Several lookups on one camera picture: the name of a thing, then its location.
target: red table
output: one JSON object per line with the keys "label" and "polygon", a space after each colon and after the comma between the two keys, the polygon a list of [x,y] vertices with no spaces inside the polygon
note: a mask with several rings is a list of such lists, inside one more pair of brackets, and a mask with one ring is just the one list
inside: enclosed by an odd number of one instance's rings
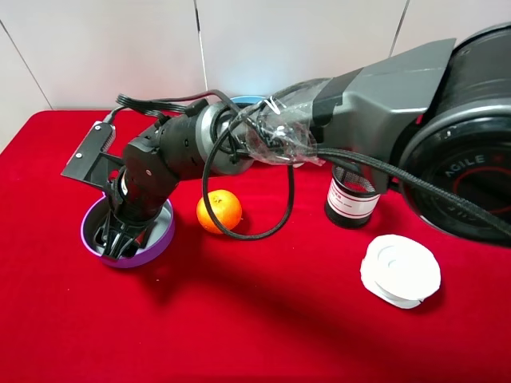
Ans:
{"label": "red table", "polygon": [[[511,250],[443,235],[395,193],[362,230],[340,229],[323,212],[329,166],[297,169],[290,222],[254,243],[204,231],[200,181],[183,182],[167,251],[105,267],[79,235],[100,192],[59,176],[104,115],[36,114],[0,155],[1,382],[511,379]],[[150,121],[121,113],[111,152]],[[285,173],[260,165],[211,187],[239,196],[240,230],[254,233],[280,218]],[[367,245],[390,233],[427,246],[442,269],[442,288],[415,310],[360,281]]]}

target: white wall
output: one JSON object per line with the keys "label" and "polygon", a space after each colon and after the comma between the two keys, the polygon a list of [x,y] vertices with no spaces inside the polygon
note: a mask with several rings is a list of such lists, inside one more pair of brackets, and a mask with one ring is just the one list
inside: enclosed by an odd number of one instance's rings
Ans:
{"label": "white wall", "polygon": [[30,116],[47,108],[36,81],[0,26],[0,152]]}
{"label": "white wall", "polygon": [[[0,150],[49,107],[208,87],[269,94],[390,52],[406,0],[0,0]],[[394,54],[511,21],[511,0],[410,0]]]}

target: orange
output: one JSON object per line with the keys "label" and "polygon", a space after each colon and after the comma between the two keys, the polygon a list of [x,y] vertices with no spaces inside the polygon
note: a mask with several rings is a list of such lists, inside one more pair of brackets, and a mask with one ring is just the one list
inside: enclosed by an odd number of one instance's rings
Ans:
{"label": "orange", "polygon": [[[241,220],[240,200],[227,190],[215,190],[208,193],[209,201],[216,218],[229,230],[232,230]],[[222,234],[209,217],[204,198],[197,204],[197,218],[204,229],[211,233]]]}

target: purple bowl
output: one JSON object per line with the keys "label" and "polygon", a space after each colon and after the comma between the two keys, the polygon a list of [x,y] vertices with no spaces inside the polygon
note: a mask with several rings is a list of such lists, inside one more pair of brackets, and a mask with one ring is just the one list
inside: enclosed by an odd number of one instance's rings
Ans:
{"label": "purple bowl", "polygon": [[98,252],[98,245],[93,241],[95,230],[108,211],[109,203],[106,197],[103,196],[93,206],[91,206],[85,214],[81,221],[80,235],[81,241],[87,250],[96,255],[105,265],[110,267],[125,269],[137,267],[152,261],[167,248],[174,236],[174,232],[176,231],[176,222],[174,221],[172,205],[167,199],[161,209],[161,213],[155,219],[146,247],[139,249],[131,258],[120,257],[117,261],[113,261],[111,259],[101,257],[101,253]]}

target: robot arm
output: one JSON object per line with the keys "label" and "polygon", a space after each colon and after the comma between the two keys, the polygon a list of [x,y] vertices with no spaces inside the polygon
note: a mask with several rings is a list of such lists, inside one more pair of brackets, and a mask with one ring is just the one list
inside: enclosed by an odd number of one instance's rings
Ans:
{"label": "robot arm", "polygon": [[[122,158],[106,153],[114,127],[97,123],[63,175],[109,197],[111,212],[97,237],[112,259],[139,241],[180,180],[203,175],[228,127],[229,145],[212,162],[217,175],[244,172],[254,159],[292,164],[313,160],[325,148],[346,149],[400,167],[511,222],[510,46],[511,25],[497,26],[455,50],[454,39],[435,41],[340,77],[293,85],[243,113],[228,100],[196,101],[182,116],[143,131]],[[363,175],[378,193],[391,185],[380,170],[336,162]],[[109,180],[112,170],[119,175]],[[404,184],[401,192],[443,231],[510,245],[508,235],[457,205]]]}

